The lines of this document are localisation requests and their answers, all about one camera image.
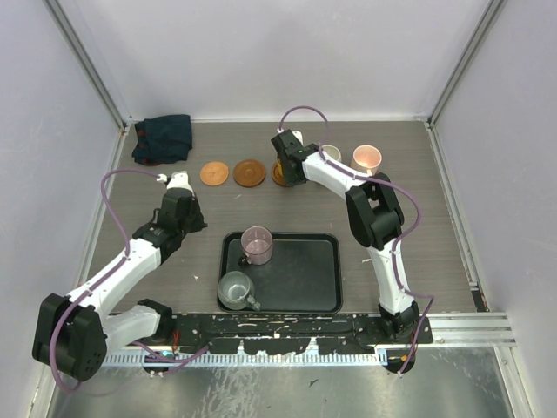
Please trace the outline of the yellow mug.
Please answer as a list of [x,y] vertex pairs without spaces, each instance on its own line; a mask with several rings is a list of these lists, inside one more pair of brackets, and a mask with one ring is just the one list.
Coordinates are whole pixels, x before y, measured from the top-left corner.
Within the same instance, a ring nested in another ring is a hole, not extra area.
[[277,154],[277,177],[283,178],[283,169],[282,169],[282,165],[281,165],[281,160],[280,160],[280,156],[279,154]]

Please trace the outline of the dark wooden coaster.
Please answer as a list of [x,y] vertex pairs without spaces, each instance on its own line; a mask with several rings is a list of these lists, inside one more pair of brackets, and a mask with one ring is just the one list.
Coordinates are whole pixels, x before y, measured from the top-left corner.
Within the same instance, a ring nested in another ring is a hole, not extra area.
[[233,169],[234,181],[245,188],[260,185],[266,177],[265,166],[255,159],[245,159],[238,162]]
[[274,181],[275,184],[281,186],[281,187],[287,187],[286,182],[284,181],[284,177],[280,178],[277,177],[277,162],[274,163],[274,165],[272,166],[272,180]]

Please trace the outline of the white speckled mug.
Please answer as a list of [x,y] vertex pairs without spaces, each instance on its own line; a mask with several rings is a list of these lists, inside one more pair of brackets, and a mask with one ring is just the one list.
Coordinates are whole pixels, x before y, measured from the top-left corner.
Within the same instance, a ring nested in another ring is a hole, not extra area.
[[337,148],[336,146],[334,146],[334,145],[322,145],[322,151],[329,158],[331,158],[331,159],[333,159],[337,162],[342,161],[342,154],[341,154],[339,148]]

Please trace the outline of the light orange coaster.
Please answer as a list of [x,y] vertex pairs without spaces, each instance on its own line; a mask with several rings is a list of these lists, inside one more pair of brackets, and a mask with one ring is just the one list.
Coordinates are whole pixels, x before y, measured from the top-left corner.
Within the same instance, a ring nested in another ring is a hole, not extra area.
[[221,161],[212,161],[202,167],[199,175],[205,185],[222,185],[229,177],[229,167]]

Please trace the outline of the pink ceramic mug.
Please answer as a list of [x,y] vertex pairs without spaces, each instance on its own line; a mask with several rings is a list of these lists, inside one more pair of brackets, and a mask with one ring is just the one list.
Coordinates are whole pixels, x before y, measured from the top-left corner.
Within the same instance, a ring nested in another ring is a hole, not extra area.
[[358,172],[373,176],[379,172],[382,160],[383,157],[378,148],[372,145],[360,145],[352,153],[350,167]]

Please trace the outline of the purple mug black handle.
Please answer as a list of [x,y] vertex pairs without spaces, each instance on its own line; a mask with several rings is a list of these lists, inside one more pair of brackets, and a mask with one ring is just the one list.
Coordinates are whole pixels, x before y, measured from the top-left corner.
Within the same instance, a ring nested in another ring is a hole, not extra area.
[[241,266],[262,266],[272,257],[272,233],[263,226],[251,226],[240,237],[242,255],[238,259]]

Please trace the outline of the grey stoneware mug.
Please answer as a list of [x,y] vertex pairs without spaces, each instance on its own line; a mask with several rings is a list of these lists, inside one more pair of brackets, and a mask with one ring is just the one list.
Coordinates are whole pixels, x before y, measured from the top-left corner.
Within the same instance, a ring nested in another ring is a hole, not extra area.
[[239,311],[251,309],[258,312],[260,303],[255,299],[252,280],[240,271],[226,273],[218,282],[218,300],[226,308]]

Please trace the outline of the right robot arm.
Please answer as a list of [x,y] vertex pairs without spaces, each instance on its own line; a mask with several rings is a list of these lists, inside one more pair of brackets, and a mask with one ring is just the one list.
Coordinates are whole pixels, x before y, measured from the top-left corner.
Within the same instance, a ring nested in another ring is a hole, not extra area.
[[395,186],[383,174],[364,175],[323,153],[315,144],[303,145],[293,131],[281,131],[271,143],[288,186],[318,183],[346,203],[352,236],[369,253],[379,285],[379,313],[385,338],[400,343],[419,321],[400,251],[405,218]]

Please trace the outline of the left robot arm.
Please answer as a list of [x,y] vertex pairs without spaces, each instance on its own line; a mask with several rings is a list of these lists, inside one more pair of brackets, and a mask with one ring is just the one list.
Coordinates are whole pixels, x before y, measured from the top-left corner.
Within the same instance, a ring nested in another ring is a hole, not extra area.
[[106,356],[136,340],[164,345],[174,335],[170,307],[144,299],[132,309],[113,308],[145,276],[182,245],[184,238],[206,226],[198,198],[184,188],[171,188],[151,220],[138,228],[127,247],[97,275],[65,296],[47,296],[39,308],[31,349],[35,361],[55,376],[84,382]]

